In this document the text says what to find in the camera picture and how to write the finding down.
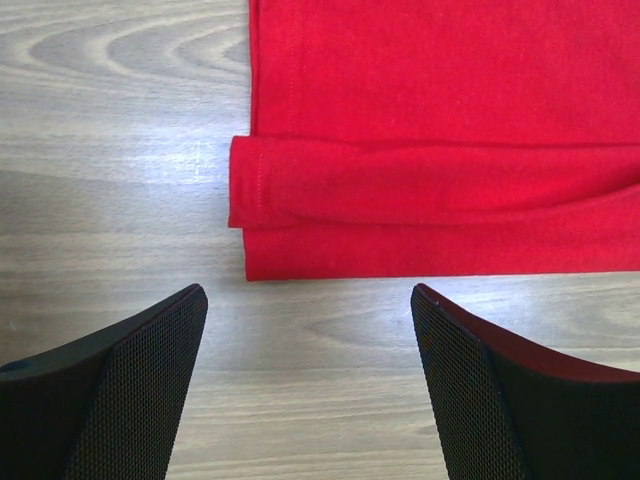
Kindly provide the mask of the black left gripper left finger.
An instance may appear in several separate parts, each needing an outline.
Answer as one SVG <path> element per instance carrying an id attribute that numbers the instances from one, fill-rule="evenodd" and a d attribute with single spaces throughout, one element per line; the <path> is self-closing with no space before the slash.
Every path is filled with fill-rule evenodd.
<path id="1" fill-rule="evenodd" d="M 4 479 L 163 479 L 205 326 L 190 285 L 1 368 Z"/>

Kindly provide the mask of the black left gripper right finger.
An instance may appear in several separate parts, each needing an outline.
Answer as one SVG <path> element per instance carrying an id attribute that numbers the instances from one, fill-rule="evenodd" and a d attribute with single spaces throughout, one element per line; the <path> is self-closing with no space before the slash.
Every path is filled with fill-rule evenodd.
<path id="1" fill-rule="evenodd" d="M 532 342 L 424 284 L 411 311 L 449 478 L 638 478 L 638 373 Z"/>

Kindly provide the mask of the red t shirt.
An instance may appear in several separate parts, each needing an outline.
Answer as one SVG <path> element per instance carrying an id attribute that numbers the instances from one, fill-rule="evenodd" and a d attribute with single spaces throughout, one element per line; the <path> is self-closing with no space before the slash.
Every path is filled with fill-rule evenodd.
<path id="1" fill-rule="evenodd" d="M 635 1 L 253 1 L 250 281 L 635 271 Z"/>

